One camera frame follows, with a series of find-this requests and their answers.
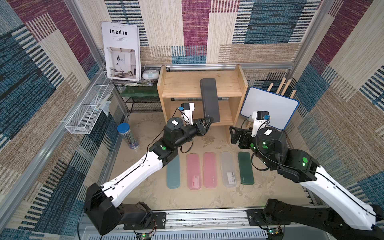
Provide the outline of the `pink pencil case shelf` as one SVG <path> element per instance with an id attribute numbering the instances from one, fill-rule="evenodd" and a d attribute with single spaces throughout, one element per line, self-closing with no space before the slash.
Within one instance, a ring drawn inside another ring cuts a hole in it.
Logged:
<path id="1" fill-rule="evenodd" d="M 204 186 L 207 189 L 217 187 L 217 157 L 215 153 L 206 152 L 203 155 Z"/>
<path id="2" fill-rule="evenodd" d="M 198 154 L 187 155 L 187 185 L 190 190 L 201 188 L 201 166 Z"/>

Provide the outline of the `black pencil case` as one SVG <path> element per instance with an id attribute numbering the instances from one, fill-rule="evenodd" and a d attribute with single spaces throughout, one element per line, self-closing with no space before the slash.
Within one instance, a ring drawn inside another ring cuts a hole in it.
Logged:
<path id="1" fill-rule="evenodd" d="M 213 123 L 218 123 L 220 119 L 219 100 L 215 79 L 200 80 L 201 95 L 203 101 L 204 116 L 212 117 Z"/>

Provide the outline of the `translucent white pencil case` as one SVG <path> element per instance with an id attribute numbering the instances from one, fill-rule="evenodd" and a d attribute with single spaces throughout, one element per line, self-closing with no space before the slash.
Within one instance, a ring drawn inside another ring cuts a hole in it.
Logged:
<path id="1" fill-rule="evenodd" d="M 233 156 L 230 152 L 221 152 L 221 170 L 223 185 L 226 188 L 234 188 L 237 185 Z"/>

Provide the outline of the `dark green pencil case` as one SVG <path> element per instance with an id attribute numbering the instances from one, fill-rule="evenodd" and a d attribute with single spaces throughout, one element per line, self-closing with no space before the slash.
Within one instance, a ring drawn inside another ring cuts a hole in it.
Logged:
<path id="1" fill-rule="evenodd" d="M 254 180 L 253 166 L 252 166 L 250 153 L 239 152 L 238 159 L 239 159 L 241 184 L 253 185 L 255 183 L 255 180 Z"/>

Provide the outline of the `light blue pencil case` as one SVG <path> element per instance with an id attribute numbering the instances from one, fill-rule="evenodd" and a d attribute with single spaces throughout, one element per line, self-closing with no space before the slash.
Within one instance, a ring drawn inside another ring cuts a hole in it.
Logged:
<path id="1" fill-rule="evenodd" d="M 181 185 L 181 166 L 180 156 L 177 155 L 170 163 L 167 164 L 167 187 L 169 189 L 177 189 Z"/>

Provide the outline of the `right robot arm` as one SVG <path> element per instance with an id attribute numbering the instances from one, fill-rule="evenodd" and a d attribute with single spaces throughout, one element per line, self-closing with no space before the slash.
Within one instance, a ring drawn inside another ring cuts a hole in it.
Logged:
<path id="1" fill-rule="evenodd" d="M 231 143 L 250 149 L 268 170 L 310 190 L 327 207 L 307 208 L 268 199 L 262 216 L 266 223 L 287 222 L 310 226 L 331 234 L 337 240 L 382 240 L 384 231 L 376 223 L 384 211 L 351 194 L 303 150 L 290 149 L 283 132 L 266 127 L 252 136 L 250 130 L 230 127 Z"/>

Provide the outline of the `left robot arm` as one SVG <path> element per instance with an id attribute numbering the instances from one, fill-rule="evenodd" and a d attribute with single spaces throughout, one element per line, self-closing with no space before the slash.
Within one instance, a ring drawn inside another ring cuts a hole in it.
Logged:
<path id="1" fill-rule="evenodd" d="M 153 211 L 143 202 L 135 205 L 122 201 L 139 184 L 170 163 L 178 149 L 194 137 L 204 136 L 213 123 L 213 117 L 190 121 L 185 125 L 181 118 L 171 118 L 161 138 L 150 145 L 144 156 L 118 177 L 99 186 L 94 183 L 86 193 L 85 213 L 101 236 L 124 224 L 135 230 L 154 227 Z"/>

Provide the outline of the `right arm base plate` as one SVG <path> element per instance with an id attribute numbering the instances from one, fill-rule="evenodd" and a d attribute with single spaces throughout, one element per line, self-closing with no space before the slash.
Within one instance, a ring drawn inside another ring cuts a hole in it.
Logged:
<path id="1" fill-rule="evenodd" d="M 248 209 L 246 210 L 247 218 L 250 226 L 267 226 L 263 209 Z"/>

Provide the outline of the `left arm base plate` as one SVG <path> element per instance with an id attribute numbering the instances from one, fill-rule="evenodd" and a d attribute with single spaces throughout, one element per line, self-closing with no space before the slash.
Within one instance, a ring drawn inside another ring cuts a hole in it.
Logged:
<path id="1" fill-rule="evenodd" d="M 124 224 L 124 230 L 162 230 L 166 227 L 166 221 L 166 212 L 154 212 L 139 224 Z"/>

